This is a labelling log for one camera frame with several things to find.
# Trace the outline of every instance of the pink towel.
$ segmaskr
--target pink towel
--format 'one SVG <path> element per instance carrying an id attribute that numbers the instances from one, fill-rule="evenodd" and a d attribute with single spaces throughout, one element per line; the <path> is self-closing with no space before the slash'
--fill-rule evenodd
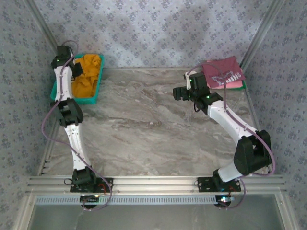
<path id="1" fill-rule="evenodd" d="M 237 63 L 235 56 L 209 62 L 219 67 L 220 70 L 223 72 L 227 83 L 227 88 L 240 88 L 243 86 L 242 80 L 245 79 L 245 76 L 243 75 L 243 72 Z M 223 78 L 220 76 L 220 73 L 216 68 L 209 65 L 203 65 L 202 69 L 206 76 L 209 88 L 224 88 Z"/>

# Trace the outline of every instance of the table surface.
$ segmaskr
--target table surface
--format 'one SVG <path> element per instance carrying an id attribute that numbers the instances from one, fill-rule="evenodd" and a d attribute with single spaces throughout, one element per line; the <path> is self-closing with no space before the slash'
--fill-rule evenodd
<path id="1" fill-rule="evenodd" d="M 175 101 L 185 70 L 120 70 L 103 74 L 97 104 L 82 105 L 83 139 L 92 166 L 105 176 L 210 175 L 229 164 L 236 146 L 193 103 Z M 223 96 L 223 90 L 215 90 Z M 227 104 L 253 124 L 244 91 L 227 90 Z M 60 127 L 57 139 L 68 142 Z M 44 173 L 70 175 L 69 147 L 55 143 Z"/>

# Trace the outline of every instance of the teal plastic tray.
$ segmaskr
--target teal plastic tray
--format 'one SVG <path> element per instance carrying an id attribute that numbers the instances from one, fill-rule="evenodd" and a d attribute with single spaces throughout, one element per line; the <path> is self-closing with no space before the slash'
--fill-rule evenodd
<path id="1" fill-rule="evenodd" d="M 85 54 L 76 54 L 75 59 L 82 58 Z M 97 81 L 97 86 L 96 86 L 96 92 L 94 97 L 74 97 L 76 103 L 78 104 L 95 104 L 97 101 L 98 97 L 98 92 L 99 92 L 99 86 L 100 86 L 100 80 L 102 76 L 102 69 L 104 65 L 104 56 L 101 54 L 98 54 L 101 59 L 101 64 L 100 64 L 100 70 L 99 70 L 99 75 L 98 75 L 98 81 Z M 54 101 L 57 95 L 57 81 L 54 82 L 52 91 L 50 94 L 51 99 Z"/>

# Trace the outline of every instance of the gray marble floor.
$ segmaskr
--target gray marble floor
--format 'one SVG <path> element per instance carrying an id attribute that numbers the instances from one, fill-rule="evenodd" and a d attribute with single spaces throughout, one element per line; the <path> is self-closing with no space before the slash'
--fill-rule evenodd
<path id="1" fill-rule="evenodd" d="M 175 101 L 184 70 L 107 70 L 97 104 L 81 106 L 83 136 L 92 165 L 106 176 L 206 175 L 231 162 L 235 144 L 212 119 Z M 227 104 L 252 124 L 243 91 Z M 68 141 L 60 128 L 58 139 Z M 72 174 L 71 151 L 56 143 L 48 174 Z"/>

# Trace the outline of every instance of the black mounting plate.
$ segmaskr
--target black mounting plate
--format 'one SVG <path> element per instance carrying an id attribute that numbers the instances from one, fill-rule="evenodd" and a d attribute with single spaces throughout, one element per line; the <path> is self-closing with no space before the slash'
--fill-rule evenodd
<path id="1" fill-rule="evenodd" d="M 111 188 L 113 188 L 113 178 L 112 177 L 105 177 L 106 181 L 109 182 L 109 185 Z M 109 186 L 100 178 L 97 177 L 96 179 L 96 186 L 89 191 L 88 189 L 82 189 L 82 188 L 77 188 L 75 185 L 71 185 L 71 193 L 103 193 L 104 190 L 106 190 L 106 193 L 110 192 Z"/>
<path id="2" fill-rule="evenodd" d="M 215 186 L 212 177 L 198 177 L 197 178 L 198 191 L 200 193 L 208 192 L 240 192 L 241 186 L 239 181 L 231 180 L 225 183 L 223 191 L 218 190 Z"/>

